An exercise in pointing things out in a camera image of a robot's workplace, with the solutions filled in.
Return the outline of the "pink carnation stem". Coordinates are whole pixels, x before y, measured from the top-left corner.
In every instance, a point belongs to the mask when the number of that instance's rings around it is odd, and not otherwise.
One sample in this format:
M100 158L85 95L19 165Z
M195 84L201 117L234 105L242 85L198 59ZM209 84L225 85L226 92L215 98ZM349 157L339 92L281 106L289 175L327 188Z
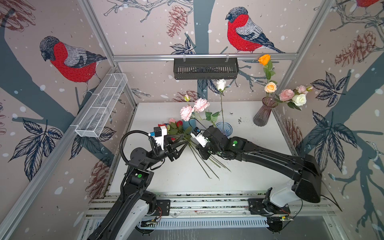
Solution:
M308 94L313 90L312 86L298 86L294 90L291 89L285 89L283 90L279 95L279 100L281 102L289 102L294 95L300 95L300 94Z

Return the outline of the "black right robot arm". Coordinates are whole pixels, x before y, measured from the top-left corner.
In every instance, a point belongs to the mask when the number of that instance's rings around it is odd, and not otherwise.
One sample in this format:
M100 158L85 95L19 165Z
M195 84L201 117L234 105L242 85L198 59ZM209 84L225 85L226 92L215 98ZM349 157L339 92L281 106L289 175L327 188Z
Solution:
M263 200L249 202L252 214L270 217L287 212L288 204L297 200L315 204L321 201L321 171L313 156L281 154L240 137L228 138L213 126L205 131L194 128L191 136L198 141L196 149L204 160L217 155L224 160L257 164L290 178L285 184L269 188Z

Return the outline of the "teal ceramic vase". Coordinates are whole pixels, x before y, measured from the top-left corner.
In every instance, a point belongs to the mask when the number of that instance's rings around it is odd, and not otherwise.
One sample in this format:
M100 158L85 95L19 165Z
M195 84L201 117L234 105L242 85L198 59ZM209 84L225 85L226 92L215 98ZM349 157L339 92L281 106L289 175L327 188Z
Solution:
M192 125L191 125L192 123L193 123L192 120L189 120L189 121L183 121L183 129L186 130L186 129L188 129L189 127L192 128Z

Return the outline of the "blue purple glass vase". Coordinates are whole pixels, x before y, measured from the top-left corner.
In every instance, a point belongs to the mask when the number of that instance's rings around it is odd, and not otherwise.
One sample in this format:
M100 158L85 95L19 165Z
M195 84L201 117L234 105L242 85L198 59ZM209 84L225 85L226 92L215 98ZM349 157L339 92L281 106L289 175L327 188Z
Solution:
M227 122L218 122L216 127L226 136L229 137L233 133L232 126Z

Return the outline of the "aluminium rail base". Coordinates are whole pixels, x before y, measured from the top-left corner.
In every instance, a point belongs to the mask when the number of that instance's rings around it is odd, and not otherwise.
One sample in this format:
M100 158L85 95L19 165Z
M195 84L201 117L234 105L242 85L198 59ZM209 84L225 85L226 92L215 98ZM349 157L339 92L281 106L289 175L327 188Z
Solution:
M224 196L160 196L170 200L169 216L144 216L137 224L141 230L182 230L209 228L267 228L274 223L285 224L299 217L321 217L328 220L336 214L329 201L319 204L295 201L289 204L290 215L263 217L251 215L248 199L261 199L259 195Z

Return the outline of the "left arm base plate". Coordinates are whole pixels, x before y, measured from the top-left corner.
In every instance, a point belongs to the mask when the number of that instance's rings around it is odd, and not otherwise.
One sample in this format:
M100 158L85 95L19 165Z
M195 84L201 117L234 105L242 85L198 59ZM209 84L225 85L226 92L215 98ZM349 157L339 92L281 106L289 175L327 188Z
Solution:
M156 200L156 202L151 202L149 204L149 211L147 216L169 216L170 214L170 200Z

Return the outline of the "small red rose stem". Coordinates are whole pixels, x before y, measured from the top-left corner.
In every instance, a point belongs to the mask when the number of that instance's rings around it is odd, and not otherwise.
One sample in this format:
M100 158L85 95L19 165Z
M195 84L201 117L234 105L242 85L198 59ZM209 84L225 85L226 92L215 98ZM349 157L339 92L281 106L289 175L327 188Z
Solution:
M207 160L203 160L202 157L200 156L197 146L195 142L193 142L193 138L190 135L192 132L193 128L189 127L188 129L184 130L183 129L183 121L176 121L175 119L170 119L165 126L168 129L168 135L178 135L178 134L184 134L184 140L185 142L189 143L189 146L186 148L189 148L190 151L192 152L194 158L204 171L204 173L207 175L209 179L212 177L209 175L209 173L212 173L217 179L220 179L219 176L215 173L215 171L212 169L211 165L215 165L219 169L225 169L230 171L229 168L227 168L218 158L214 157L211 155Z

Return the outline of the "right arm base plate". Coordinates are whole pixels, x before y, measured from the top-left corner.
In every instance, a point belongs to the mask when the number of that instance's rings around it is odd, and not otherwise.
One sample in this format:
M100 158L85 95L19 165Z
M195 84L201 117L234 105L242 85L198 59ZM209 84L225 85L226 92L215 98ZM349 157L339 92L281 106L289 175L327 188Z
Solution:
M272 203L264 202L264 199L248 199L249 211L251 215L271 217L274 215L290 215L291 211L288 205L284 207L275 206Z

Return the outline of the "white rose stem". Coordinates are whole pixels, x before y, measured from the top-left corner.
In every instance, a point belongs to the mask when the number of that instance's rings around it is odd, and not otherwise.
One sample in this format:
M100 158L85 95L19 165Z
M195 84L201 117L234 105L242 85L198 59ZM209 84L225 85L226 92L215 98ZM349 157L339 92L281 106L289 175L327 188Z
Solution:
M288 107L291 109L301 110L301 106L307 103L306 94L294 95L293 98L288 102Z
M222 122L225 123L224 119L224 109L223 109L223 95L224 91L226 90L226 83L227 81L225 79L220 79L216 81L217 90L220 92L220 101L221 101L221 115L222 115Z

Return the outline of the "mauve glass vase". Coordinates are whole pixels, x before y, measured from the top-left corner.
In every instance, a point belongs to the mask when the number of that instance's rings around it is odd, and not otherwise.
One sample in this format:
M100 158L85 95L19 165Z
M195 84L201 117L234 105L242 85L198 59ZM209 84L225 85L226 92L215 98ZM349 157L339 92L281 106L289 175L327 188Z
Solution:
M254 124L259 127L264 127L268 123L272 110L278 105L271 97L263 98L262 103L262 107L253 118Z

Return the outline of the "orange rose stem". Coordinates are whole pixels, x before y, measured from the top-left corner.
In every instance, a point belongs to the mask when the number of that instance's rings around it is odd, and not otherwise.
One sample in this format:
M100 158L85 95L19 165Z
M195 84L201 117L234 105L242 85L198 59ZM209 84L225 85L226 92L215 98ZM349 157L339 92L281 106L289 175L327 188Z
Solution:
M275 81L272 81L272 77L276 74L274 71L274 66L271 61L271 56L266 54L261 56L258 59L259 63L263 65L263 70L266 75L266 79L268 80L267 84L265 85L265 92L267 94L267 97L271 94L273 94L277 90L277 83Z

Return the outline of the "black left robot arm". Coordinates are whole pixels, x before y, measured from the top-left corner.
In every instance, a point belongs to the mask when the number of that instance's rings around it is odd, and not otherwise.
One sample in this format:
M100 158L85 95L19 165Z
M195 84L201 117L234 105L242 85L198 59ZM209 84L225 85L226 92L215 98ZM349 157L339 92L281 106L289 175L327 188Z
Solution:
M151 151L135 148L127 158L124 154L126 138L131 134L142 134L148 137ZM155 166L163 163L166 158L171 161L180 157L188 142L183 135L165 136L162 144L157 144L154 137L144 131L130 131L123 135L119 151L127 165L127 171L120 185L120 196L110 209L104 220L88 236L89 240L126 240L137 224L147 214L157 208L156 194L147 190L150 185Z

